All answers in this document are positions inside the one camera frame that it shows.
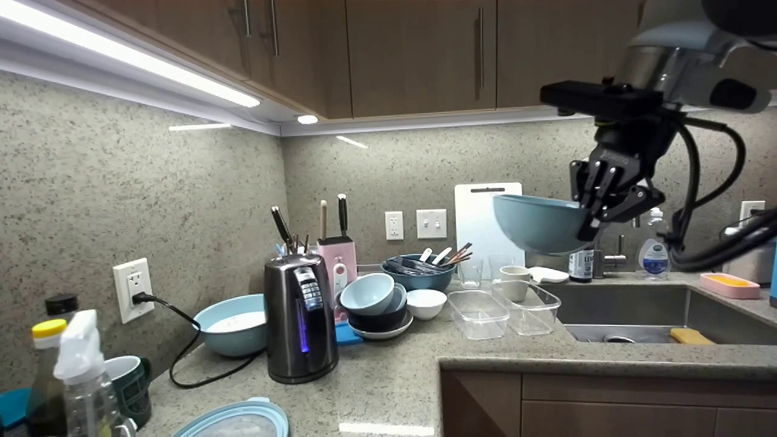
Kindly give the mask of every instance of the stainless steel sink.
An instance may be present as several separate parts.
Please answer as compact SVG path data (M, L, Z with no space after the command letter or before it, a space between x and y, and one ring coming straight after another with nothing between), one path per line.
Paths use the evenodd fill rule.
M565 322L580 341L673 341L670 324Z
M560 319L580 341L670 341L688 324L721 344L777 344L777 324L682 283L580 283L555 288Z

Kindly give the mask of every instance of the dish soap bottle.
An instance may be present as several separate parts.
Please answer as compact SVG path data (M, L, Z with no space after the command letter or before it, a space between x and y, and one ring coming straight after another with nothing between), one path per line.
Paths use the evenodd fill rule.
M67 324L63 318L53 318L33 327L39 368L27 403L27 427L35 437L61 437L69 431L63 382L52 374L59 355L59 336L67 333Z
M658 222L664 222L664 214L653 206L649 225L658 227ZM662 234L653 234L641 245L639 266L649 279L662 279L670 272L670 249Z
M69 437L134 437L137 421L117 409L106 374L98 310L78 310L59 346L53 376L67 382Z

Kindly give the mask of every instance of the granite countertop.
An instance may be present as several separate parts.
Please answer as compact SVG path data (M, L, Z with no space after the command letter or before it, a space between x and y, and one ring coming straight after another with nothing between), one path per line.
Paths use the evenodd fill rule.
M673 274L668 283L693 283L694 277ZM777 324L777 308L768 298L726 300ZM183 380L199 380L231 368L237 362L197 349L180 363ZM709 379L777 379L777 346L766 344L597 344L577 341L557 319L555 333L472 341L453 322L449 308L435 319L416 319L391 341L365 341L340 349L339 367L312 382L285 386L267 376L267 358L248 368L183 390L169 374L151 382L153 418L142 433L174 433L180 424L229 403L266 396L289 412L294 433L443 433L441 367L493 370L579 370L579 374L666 374Z

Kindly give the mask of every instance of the backsplash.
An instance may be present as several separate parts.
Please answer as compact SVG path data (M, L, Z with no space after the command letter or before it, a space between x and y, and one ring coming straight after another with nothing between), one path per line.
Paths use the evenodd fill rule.
M193 330L169 308L121 324L113 265L148 256L185 310L260 288L288 206L277 137L171 132L188 117L0 73L0 390L33 380L29 324L73 291L98 308L106 355L164 370Z
M454 185L523 182L528 193L569 196L569 160L592 151L591 120L505 123L277 141L251 130L171 132L193 119L0 73L0 390L33 380L29 324L59 291L101 310L107 355L151 356L164 370L193 330L171 310L121 324L113 265L148 256L153 291L194 312L223 295L263 285L266 254L277 239L269 206L280 203L301 238L318 238L318 202L351 196L351 234L359 261L426 245L454 245ZM777 203L777 112L702 113L736 126L748 141L743 180L694 215L690 247L736 221L742 198ZM728 137L698 132L702 192L728 171ZM675 210L688 185L685 148L673 145L656 185ZM448 208L449 238L418 239L416 208ZM405 214L405 239L387 242L385 210ZM628 238L635 254L649 227L613 225L603 249ZM565 256L531 256L567 265Z
M698 117L739 128L748 141L748 165L734 189L694 214L690 249L711 242L726 222L736 221L742 198L768 198L777 206L777 185L771 185L777 168L777 112L756 117L704 112ZM693 130L702 148L702 192L709 192L728 175L734 145L726 135ZM301 234L318 234L318 202L333 202L339 192L348 192L351 233L357 239L359 265L374 265L397 251L421 251L426 245L441 249L454 245L456 234L454 185L523 182L524 193L569 198L569 163L589 158L595 148L592 132L592 120L548 120L351 135L368 148L352 148L333 135L288 137L285 163L294 227ZM656 185L668 193L666 219L682 202L685 165L682 142L675 142L658 163ZM418 239L416 208L448 208L449 238ZM387 242L385 210L404 210L405 238L402 242ZM635 268L635 256L649 233L653 227L609 225L601 249L617 251L617 239L624 234L628 268ZM567 256L531 256L531 261L567 266Z

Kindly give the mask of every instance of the electric kettle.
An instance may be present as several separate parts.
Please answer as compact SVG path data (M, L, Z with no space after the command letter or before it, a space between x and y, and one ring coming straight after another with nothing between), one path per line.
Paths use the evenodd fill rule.
M266 265L267 370L303 382L339 367L327 265L318 254L288 254Z

